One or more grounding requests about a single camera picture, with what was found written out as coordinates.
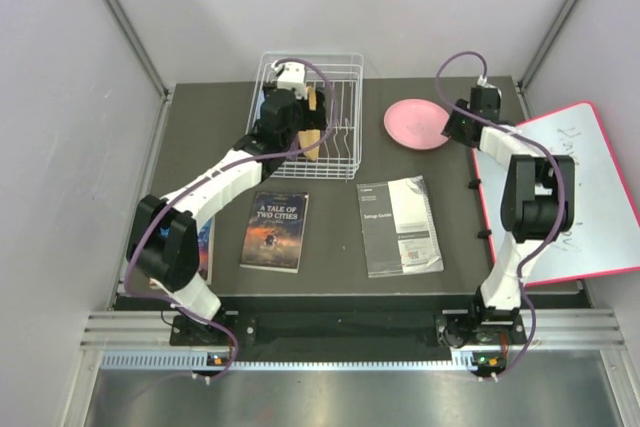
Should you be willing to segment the orange plate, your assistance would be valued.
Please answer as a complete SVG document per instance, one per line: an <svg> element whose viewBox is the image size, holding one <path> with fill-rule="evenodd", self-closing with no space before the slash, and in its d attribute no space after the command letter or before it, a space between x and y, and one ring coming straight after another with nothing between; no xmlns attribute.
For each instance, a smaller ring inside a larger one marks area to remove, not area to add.
<svg viewBox="0 0 640 427"><path fill-rule="evenodd" d="M316 91L308 87L308 106L309 111L315 114L317 111ZM319 146L317 142L320 140L320 131L318 129L307 129L298 133L298 140L301 149L304 149L303 155L310 161L316 162L319 158Z"/></svg>

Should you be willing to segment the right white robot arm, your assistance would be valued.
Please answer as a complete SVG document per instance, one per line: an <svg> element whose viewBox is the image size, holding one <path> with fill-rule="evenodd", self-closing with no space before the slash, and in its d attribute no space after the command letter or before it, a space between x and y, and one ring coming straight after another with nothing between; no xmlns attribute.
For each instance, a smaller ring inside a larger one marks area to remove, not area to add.
<svg viewBox="0 0 640 427"><path fill-rule="evenodd" d="M516 326L523 295L538 256L571 228L575 163L500 124L501 93L484 80L469 101L456 101L442 134L490 156L506 172L500 220L504 240L494 266L477 289L456 335L487 343Z"/></svg>

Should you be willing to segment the pink plate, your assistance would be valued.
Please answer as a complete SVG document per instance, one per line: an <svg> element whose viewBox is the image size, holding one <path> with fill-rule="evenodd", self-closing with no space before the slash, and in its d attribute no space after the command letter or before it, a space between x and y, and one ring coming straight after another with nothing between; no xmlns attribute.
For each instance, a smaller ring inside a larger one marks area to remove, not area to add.
<svg viewBox="0 0 640 427"><path fill-rule="evenodd" d="M434 102L404 99L388 107L383 125L399 145L424 151L439 148L448 141L443 134L448 120L449 113Z"/></svg>

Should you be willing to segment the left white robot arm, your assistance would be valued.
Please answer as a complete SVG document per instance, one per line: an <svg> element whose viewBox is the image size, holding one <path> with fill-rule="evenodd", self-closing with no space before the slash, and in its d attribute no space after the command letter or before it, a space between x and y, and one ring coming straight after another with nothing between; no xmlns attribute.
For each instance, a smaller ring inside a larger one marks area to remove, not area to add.
<svg viewBox="0 0 640 427"><path fill-rule="evenodd" d="M213 167L184 187L141 199L128 238L126 272L140 271L159 286L168 302L190 316L192 331L205 343L226 334L220 299L199 274L198 233L240 194L269 178L286 158L310 151L299 135L334 128L332 87L296 92L269 87L253 126Z"/></svg>

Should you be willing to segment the white wire dish rack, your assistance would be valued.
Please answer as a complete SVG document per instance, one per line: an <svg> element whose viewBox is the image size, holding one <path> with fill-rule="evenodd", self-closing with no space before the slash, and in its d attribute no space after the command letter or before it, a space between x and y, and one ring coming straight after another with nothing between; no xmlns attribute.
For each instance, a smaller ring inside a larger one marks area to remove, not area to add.
<svg viewBox="0 0 640 427"><path fill-rule="evenodd" d="M308 104L303 114L309 129L294 139L292 149L314 149L284 160L276 178L352 180L362 157L362 92L364 58L359 53L271 51L262 55L248 114L251 130L261 107L275 88L293 87L303 79Z"/></svg>

